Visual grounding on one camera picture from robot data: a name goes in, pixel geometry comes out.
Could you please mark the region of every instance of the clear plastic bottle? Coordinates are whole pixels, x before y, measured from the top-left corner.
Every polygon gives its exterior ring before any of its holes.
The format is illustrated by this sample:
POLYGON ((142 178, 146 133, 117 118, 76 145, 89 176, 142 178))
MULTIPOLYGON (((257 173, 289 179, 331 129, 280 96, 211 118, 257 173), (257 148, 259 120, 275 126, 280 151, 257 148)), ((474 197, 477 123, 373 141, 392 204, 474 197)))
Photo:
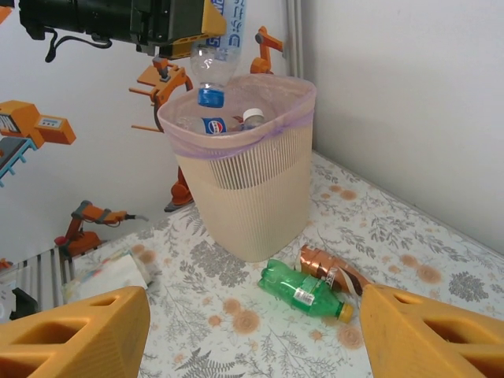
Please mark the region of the clear plastic bottle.
POLYGON ((243 125, 234 117, 180 117, 176 124, 185 130, 197 132, 198 134, 219 135, 228 132, 240 132, 243 125))
POLYGON ((258 108, 248 109, 243 113, 243 129, 251 130, 265 123, 265 115, 258 108))
POLYGON ((259 287, 311 317, 337 317, 344 323, 352 318, 354 307, 343 303, 323 280, 290 269, 271 259, 261 272, 259 287))
POLYGON ((191 68, 200 83, 198 104, 209 108, 224 106, 224 87, 235 73, 239 49, 195 43, 191 50, 191 68))

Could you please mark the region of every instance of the beige trash bin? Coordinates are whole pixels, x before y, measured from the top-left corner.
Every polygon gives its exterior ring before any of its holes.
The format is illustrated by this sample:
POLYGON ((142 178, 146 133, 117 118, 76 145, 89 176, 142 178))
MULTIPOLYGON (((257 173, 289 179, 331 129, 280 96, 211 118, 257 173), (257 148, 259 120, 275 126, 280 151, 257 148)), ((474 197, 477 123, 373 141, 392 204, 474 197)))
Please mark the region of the beige trash bin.
POLYGON ((158 112, 209 234, 244 261, 263 261, 306 226, 313 109, 308 81, 274 75, 239 76, 225 89, 222 109, 199 106, 197 91, 158 112), (237 116, 260 108, 267 123, 227 135, 202 135, 179 117, 237 116))

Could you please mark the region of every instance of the leaf pattern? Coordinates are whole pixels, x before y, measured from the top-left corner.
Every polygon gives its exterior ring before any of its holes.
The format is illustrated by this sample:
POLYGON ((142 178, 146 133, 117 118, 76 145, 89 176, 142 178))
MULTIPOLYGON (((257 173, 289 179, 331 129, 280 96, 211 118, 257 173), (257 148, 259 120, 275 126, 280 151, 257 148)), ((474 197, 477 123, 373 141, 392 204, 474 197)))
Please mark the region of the leaf pattern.
MULTIPOLYGON (((308 226, 275 258, 293 264, 308 243, 378 283, 504 319, 502 256, 316 154, 311 172, 308 226), (429 281, 435 283, 424 281, 429 267, 439 272, 429 281)), ((88 269, 137 244, 156 251, 147 265, 154 282, 147 290, 151 325, 140 378, 372 376, 365 348, 339 341, 340 325, 309 318, 261 291, 265 262, 247 264, 218 246, 195 205, 73 264, 76 271, 88 269), (231 312, 224 310, 230 298, 236 301, 231 312), (233 320, 240 311, 256 313, 260 326, 237 333, 233 320)), ((355 305, 352 325, 360 330, 355 305)))

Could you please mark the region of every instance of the table surface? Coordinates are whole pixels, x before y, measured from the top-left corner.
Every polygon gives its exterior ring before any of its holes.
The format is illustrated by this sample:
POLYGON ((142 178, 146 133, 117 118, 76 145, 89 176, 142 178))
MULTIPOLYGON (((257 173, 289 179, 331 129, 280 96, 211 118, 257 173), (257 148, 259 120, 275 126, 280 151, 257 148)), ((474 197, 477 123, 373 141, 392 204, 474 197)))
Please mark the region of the table surface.
MULTIPOLYGON (((504 319, 500 255, 317 154, 310 201, 308 226, 275 258, 292 264, 308 243, 377 283, 504 319)), ((310 318, 266 294, 265 262, 219 247, 195 206, 76 259, 77 273, 123 247, 154 275, 139 377, 372 376, 357 314, 350 324, 310 318)))

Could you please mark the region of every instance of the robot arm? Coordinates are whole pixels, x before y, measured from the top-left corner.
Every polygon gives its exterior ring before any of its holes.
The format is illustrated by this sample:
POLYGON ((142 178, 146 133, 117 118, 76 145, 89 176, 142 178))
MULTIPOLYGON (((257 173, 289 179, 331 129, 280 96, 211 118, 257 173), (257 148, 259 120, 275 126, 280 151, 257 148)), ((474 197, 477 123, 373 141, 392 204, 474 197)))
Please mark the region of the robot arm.
MULTIPOLYGON (((0 7, 13 8, 14 0, 0 0, 0 7)), ((19 7, 20 22, 33 39, 53 35, 46 61, 68 40, 99 48, 111 47, 112 40, 134 43, 151 56, 158 47, 161 57, 175 60, 189 56, 195 40, 226 32, 226 21, 210 0, 19 0, 19 7), (56 29, 90 35, 93 42, 74 36, 57 41, 56 29)))

